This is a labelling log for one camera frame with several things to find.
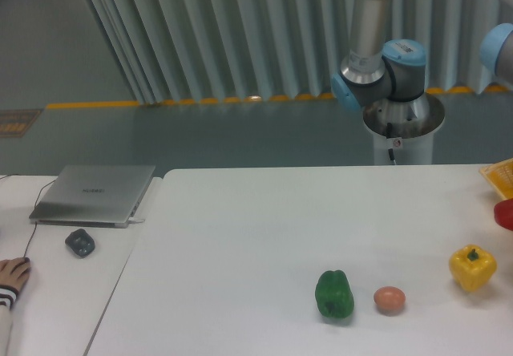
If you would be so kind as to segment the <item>person's hand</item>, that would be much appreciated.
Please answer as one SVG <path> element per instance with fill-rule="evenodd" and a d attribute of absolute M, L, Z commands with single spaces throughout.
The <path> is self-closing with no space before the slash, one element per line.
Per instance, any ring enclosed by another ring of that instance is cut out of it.
<path fill-rule="evenodd" d="M 28 257 L 5 259 L 1 260 L 0 266 L 1 287 L 20 293 L 30 278 L 30 259 Z"/>

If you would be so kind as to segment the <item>striped sleeve forearm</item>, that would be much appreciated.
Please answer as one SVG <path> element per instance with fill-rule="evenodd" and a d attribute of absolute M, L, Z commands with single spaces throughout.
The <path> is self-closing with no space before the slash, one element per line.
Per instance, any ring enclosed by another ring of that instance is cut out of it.
<path fill-rule="evenodd" d="M 8 285 L 1 285 L 1 356 L 6 356 L 12 328 L 12 313 L 18 298 L 18 291 Z"/>

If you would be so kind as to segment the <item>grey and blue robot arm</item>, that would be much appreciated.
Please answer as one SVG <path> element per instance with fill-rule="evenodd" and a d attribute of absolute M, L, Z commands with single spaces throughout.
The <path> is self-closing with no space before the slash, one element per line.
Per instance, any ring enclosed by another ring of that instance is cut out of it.
<path fill-rule="evenodd" d="M 512 81 L 512 0 L 354 0 L 349 46 L 332 91 L 361 108 L 399 93 L 400 66 L 428 87 L 477 92 Z"/>

